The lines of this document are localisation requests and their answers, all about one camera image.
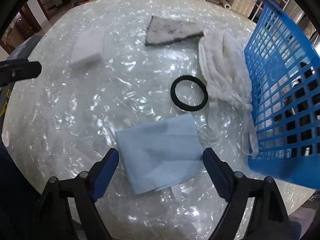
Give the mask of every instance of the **plastic tablecloth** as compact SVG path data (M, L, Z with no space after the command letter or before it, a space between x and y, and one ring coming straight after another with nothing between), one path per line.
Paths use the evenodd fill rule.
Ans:
M16 83L4 121L4 143L39 192L51 176L69 179L89 170L109 148L117 147L115 131L183 114L171 102L170 86L184 74L203 80L199 39L146 47L152 15L229 31L243 46L255 27L248 19L201 0L98 0L67 12L30 55L29 60L42 64L42 73ZM77 35L90 27L106 30L103 60L71 70L68 61ZM202 101L199 89L187 82L176 91L185 103ZM219 131L208 127L208 106L193 113L202 146L212 147L234 171L264 178L250 171L247 156L241 154L242 113L223 102L219 107ZM276 182L288 213L313 193ZM219 198L206 170L180 188L180 202L170 188L134 195L120 160L96 207L110 234L119 239L207 239L227 203ZM252 204L249 200L236 239L244 235ZM70 206L78 220L74 202Z

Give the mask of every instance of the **gray cloth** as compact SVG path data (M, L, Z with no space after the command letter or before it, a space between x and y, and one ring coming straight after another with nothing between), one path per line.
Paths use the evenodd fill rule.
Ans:
M152 16L145 44L164 45L203 35L203 31L193 22L162 19Z
M116 140L135 194L173 186L203 168L203 148L191 114L117 131Z

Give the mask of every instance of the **metal screw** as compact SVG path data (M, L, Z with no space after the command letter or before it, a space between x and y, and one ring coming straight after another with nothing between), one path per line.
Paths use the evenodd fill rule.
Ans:
M272 177L266 177L267 182L272 183L274 180Z
M236 171L236 172L234 173L234 175L235 175L235 177L238 178L238 179L240 179L240 178L243 177L243 173L240 172L240 171Z
M52 176L52 177L50 177L50 179L49 179L49 183L55 183L56 180L57 180L57 177Z
M88 173L87 171L82 171L82 172L79 174L79 177L84 179L84 178L88 177L88 175L89 175L89 173Z

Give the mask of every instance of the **blue cloth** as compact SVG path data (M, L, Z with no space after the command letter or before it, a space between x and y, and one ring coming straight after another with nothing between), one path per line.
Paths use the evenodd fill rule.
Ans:
M191 179L204 167L191 114L117 131L116 140L135 194Z

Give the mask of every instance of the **paper roll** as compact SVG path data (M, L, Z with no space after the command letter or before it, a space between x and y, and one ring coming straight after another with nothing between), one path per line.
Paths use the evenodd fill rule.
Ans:
M226 0L219 0L220 3L222 3L223 7L226 8L227 10L231 9L230 4Z

